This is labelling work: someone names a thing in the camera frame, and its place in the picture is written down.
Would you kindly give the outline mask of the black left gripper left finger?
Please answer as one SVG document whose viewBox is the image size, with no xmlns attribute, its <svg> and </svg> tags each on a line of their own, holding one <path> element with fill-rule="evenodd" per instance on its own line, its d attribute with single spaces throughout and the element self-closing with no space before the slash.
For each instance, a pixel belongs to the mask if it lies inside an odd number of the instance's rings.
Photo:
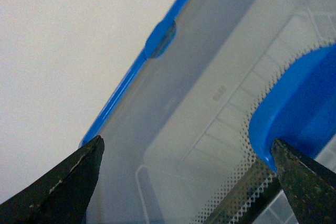
<svg viewBox="0 0 336 224">
<path fill-rule="evenodd" d="M 83 223 L 97 185 L 104 140 L 97 135 L 1 204 L 1 223 Z"/>
</svg>

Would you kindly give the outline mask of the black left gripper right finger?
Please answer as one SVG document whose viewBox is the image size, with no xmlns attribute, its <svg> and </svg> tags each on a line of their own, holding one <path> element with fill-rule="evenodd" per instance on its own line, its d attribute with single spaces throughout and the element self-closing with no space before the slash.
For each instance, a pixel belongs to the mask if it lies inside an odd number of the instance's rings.
<svg viewBox="0 0 336 224">
<path fill-rule="evenodd" d="M 335 173 L 280 139 L 271 153 L 298 223 L 335 223 Z"/>
</svg>

